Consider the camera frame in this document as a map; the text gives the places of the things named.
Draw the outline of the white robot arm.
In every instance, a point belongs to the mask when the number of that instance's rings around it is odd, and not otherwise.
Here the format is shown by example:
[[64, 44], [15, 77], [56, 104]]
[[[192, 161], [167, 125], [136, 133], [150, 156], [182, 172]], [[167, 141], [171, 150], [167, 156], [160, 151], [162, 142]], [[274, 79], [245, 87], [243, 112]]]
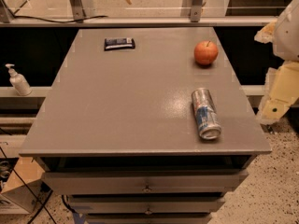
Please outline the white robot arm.
[[254, 40], [272, 43], [273, 53], [283, 60], [269, 68], [257, 120], [263, 125], [278, 122], [299, 98], [299, 0], [292, 0], [275, 21], [257, 32]]

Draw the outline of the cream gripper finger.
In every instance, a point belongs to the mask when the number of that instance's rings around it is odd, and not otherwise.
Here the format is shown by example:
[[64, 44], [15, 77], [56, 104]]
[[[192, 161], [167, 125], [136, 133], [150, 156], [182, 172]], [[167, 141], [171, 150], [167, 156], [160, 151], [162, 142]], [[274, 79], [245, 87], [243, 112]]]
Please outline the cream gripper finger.
[[299, 62], [284, 62], [278, 69], [269, 68], [256, 119], [261, 124], [278, 122], [298, 99]]

